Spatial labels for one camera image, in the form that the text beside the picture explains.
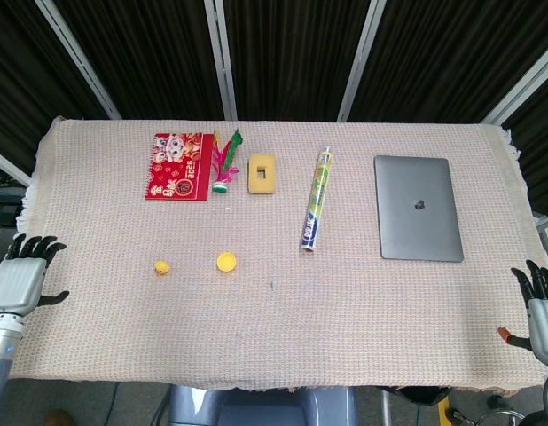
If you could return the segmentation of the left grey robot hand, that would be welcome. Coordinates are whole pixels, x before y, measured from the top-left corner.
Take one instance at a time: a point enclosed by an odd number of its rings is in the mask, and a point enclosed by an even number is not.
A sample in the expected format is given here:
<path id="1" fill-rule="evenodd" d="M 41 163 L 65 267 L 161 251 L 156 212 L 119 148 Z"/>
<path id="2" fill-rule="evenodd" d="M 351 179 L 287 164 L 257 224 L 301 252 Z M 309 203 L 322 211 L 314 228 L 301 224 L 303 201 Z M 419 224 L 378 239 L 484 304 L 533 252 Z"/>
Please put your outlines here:
<path id="1" fill-rule="evenodd" d="M 45 275 L 58 252 L 67 247 L 56 236 L 17 234 L 0 262 L 0 314 L 26 317 L 38 307 L 64 302 L 70 292 L 43 293 Z"/>

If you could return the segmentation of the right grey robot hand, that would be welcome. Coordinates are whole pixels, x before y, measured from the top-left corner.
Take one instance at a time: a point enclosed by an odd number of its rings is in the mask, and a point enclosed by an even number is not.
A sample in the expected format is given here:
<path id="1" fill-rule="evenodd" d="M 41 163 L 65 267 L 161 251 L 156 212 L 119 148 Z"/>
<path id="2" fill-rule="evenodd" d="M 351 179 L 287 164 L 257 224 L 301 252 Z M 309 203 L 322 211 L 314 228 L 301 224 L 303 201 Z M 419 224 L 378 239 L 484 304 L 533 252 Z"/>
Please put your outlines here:
<path id="1" fill-rule="evenodd" d="M 504 327 L 499 327 L 497 332 L 506 344 L 532 352 L 548 366 L 548 269 L 530 259 L 526 260 L 526 266 L 530 277 L 518 268 L 512 268 L 511 272 L 525 304 L 529 336 L 518 337 Z"/>

